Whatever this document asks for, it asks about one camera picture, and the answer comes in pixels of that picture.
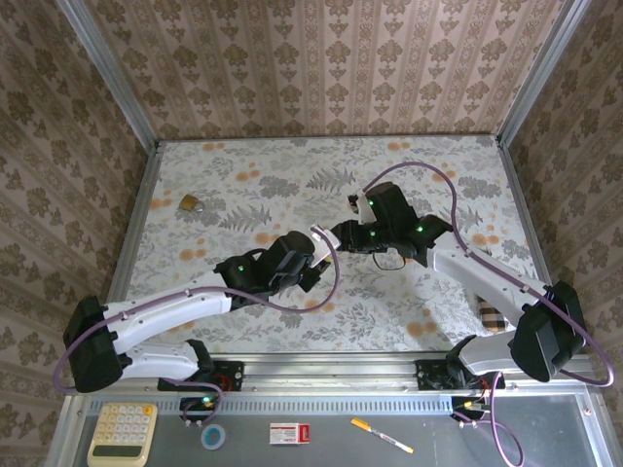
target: metal panel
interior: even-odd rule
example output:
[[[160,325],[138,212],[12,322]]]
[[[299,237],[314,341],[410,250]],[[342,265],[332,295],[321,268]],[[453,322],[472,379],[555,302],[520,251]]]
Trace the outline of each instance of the metal panel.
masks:
[[[500,398],[497,416],[517,435],[527,467],[597,467],[573,396]],[[226,431],[225,445],[206,451],[198,427],[186,428],[178,416],[161,416],[154,433],[148,467],[224,466],[439,466],[504,465],[496,452],[491,428],[463,429],[448,416],[362,416],[374,428],[413,448],[409,455],[350,424],[350,415],[235,415],[215,422]],[[269,424],[310,424],[311,442],[297,447],[269,445]],[[89,416],[73,463],[86,465],[95,416]],[[503,434],[500,441],[512,460],[516,448]],[[603,463],[600,467],[612,465]]]
[[[179,405],[186,395],[164,396],[149,400],[158,406],[159,415],[179,415]],[[106,402],[145,401],[141,398],[97,397],[88,415],[96,415]],[[448,415],[452,413],[451,396],[286,396],[228,394],[219,410],[221,415]]]
[[[147,154],[156,147],[156,133],[143,112],[120,64],[111,53],[84,0],[58,0],[58,5],[76,31],[104,83]]]

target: wall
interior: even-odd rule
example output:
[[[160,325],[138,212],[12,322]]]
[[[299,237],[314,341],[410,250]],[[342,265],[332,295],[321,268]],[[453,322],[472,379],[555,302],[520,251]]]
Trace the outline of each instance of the wall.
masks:
[[[105,297],[144,154],[55,2],[0,3],[0,465],[42,464],[76,302]]]
[[[87,0],[161,139],[496,132],[557,0]]]
[[[623,372],[623,3],[594,0],[510,147],[548,268]],[[605,391],[623,439],[623,378]]]

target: plaid fabric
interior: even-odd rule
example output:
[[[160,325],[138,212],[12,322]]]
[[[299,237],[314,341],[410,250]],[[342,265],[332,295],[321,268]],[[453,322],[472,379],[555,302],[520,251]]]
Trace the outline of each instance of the plaid fabric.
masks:
[[[491,256],[491,250],[485,250],[486,253]],[[506,326],[508,325],[508,321],[504,318],[504,315],[497,311],[489,302],[480,297],[476,297],[478,299],[478,309],[480,310],[480,319],[483,322],[483,326],[486,329],[491,331],[492,333],[501,333],[506,331]]]

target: table surface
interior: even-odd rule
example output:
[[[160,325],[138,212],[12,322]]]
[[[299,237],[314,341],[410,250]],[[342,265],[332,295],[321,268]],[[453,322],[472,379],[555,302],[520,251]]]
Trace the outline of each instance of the table surface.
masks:
[[[297,138],[166,143],[161,172],[131,273],[129,298],[182,284],[224,259],[268,247],[280,234],[332,228],[354,218],[347,196],[388,166],[424,161],[458,190],[458,224],[473,244],[535,276],[530,250],[492,136]],[[450,192],[424,169],[386,177],[419,215],[449,219]],[[202,213],[177,208],[187,194]],[[187,323],[153,341],[201,339],[211,352],[446,350],[464,336],[486,335],[473,294],[415,263],[379,270],[372,257],[339,254],[343,280],[323,310],[297,314],[249,306]],[[402,264],[382,255],[382,266]],[[308,294],[274,297],[305,307],[330,291],[333,272]]]
[[[575,397],[500,397],[499,420],[520,440],[527,467],[597,466]],[[215,451],[203,448],[196,427],[186,428],[179,416],[159,416],[147,467],[210,466],[440,466],[502,467],[489,425],[459,429],[446,415],[367,415],[374,428],[414,448],[413,455],[350,424],[344,415],[222,415],[214,423],[226,432]],[[74,467],[86,467],[97,417],[88,416]],[[296,447],[270,446],[269,425],[310,424],[311,442]],[[517,449],[502,432],[500,441],[513,462]]]

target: small box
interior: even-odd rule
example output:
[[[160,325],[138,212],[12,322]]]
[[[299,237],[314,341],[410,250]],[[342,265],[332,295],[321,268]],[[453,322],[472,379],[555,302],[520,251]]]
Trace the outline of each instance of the small box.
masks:
[[[271,445],[306,445],[309,442],[308,423],[271,423]]]

